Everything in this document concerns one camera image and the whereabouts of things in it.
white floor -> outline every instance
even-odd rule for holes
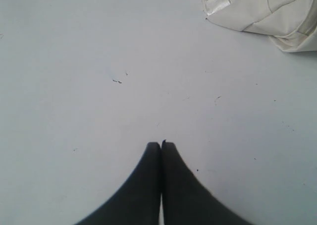
[[[74,224],[163,139],[255,225],[316,224],[317,53],[201,0],[0,0],[0,34],[0,224]]]

white surface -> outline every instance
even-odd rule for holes
[[[316,224],[316,53],[201,0],[0,0],[0,33],[0,224],[77,222],[163,139],[256,225]]]

floor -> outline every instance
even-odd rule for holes
[[[256,225],[317,220],[317,53],[201,0],[0,0],[0,224],[70,225],[150,141]]]

white bag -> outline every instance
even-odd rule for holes
[[[285,52],[317,51],[317,0],[203,0],[208,20],[267,34]]]

white leather bag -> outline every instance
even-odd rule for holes
[[[210,22],[266,34],[284,52],[317,51],[317,0],[203,0]]]

